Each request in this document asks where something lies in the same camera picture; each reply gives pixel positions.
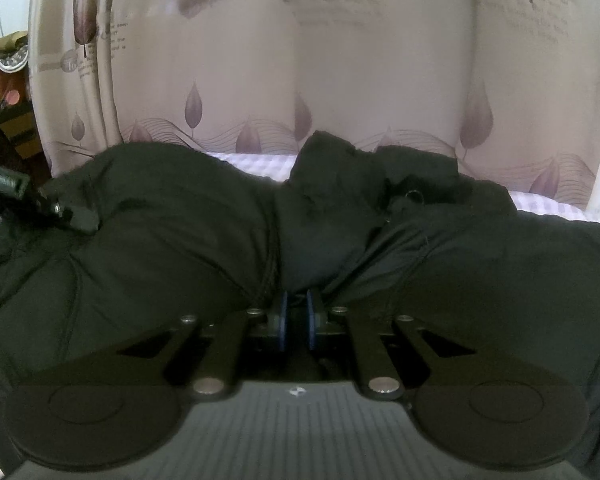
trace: black clamp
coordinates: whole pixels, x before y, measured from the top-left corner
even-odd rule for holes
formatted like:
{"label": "black clamp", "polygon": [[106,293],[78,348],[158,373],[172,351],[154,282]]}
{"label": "black clamp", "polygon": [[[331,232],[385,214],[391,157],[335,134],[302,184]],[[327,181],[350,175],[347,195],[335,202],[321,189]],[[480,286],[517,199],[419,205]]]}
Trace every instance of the black clamp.
{"label": "black clamp", "polygon": [[285,351],[287,295],[269,311],[196,316],[36,374],[8,397],[5,422],[25,458],[71,471],[109,468],[160,446],[192,404],[235,386],[247,340]]}
{"label": "black clamp", "polygon": [[50,200],[33,186],[29,175],[0,166],[0,214],[10,210],[25,221],[55,224],[85,234],[100,227],[91,209]]}
{"label": "black clamp", "polygon": [[[360,392],[401,402],[427,438],[462,460],[499,470],[544,467],[562,460],[585,431],[584,396],[544,368],[459,341],[408,314],[378,330],[360,311],[325,308],[316,291],[308,292],[307,305],[310,347],[325,352],[345,337]],[[428,374],[405,388],[417,360]]]}

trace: beige curtain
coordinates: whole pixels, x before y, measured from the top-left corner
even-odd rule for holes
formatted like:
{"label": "beige curtain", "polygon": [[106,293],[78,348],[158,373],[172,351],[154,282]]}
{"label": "beige curtain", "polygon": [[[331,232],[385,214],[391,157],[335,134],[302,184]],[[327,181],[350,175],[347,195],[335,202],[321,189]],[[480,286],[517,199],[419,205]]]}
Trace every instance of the beige curtain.
{"label": "beige curtain", "polygon": [[297,153],[315,130],[586,206],[600,0],[32,0],[54,174],[117,142]]}

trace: round pad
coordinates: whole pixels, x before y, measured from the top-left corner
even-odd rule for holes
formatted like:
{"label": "round pad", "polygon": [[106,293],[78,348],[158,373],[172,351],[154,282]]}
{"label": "round pad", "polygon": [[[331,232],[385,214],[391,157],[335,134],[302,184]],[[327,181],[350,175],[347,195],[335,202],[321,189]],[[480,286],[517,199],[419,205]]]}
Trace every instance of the round pad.
{"label": "round pad", "polygon": [[30,460],[93,470],[158,447],[175,430],[180,404],[169,386],[22,385],[5,416],[13,443]]}
{"label": "round pad", "polygon": [[515,381],[487,381],[478,384],[469,395],[474,411],[495,422],[525,422],[538,415],[544,400],[528,384]]}
{"label": "round pad", "polygon": [[586,405],[570,384],[531,386],[507,380],[426,383],[416,393],[413,415],[442,449],[503,470],[558,462],[587,421]]}

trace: gray platform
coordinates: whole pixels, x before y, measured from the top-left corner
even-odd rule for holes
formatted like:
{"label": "gray platform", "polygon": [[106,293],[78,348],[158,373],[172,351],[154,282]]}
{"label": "gray platform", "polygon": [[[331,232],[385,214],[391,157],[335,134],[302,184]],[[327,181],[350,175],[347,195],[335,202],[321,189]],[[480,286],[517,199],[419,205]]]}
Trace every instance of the gray platform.
{"label": "gray platform", "polygon": [[199,404],[181,430],[138,462],[76,474],[25,463],[10,480],[586,480],[563,462],[523,473],[460,462],[416,431],[403,408],[351,383],[244,383]]}

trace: black puffer jacket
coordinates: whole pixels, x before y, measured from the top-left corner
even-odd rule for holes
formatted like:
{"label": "black puffer jacket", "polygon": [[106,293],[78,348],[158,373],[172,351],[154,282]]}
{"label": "black puffer jacket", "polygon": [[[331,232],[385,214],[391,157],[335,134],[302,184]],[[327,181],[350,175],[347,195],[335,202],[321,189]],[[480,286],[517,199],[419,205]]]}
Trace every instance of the black puffer jacket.
{"label": "black puffer jacket", "polygon": [[[600,225],[515,210],[507,191],[407,148],[363,153],[328,134],[290,180],[163,144],[112,148],[47,190],[94,207],[91,236],[0,226],[0,409],[29,374],[179,314],[205,319],[317,286],[496,344],[579,386],[570,460],[600,479]],[[0,410],[0,465],[17,459]]]}

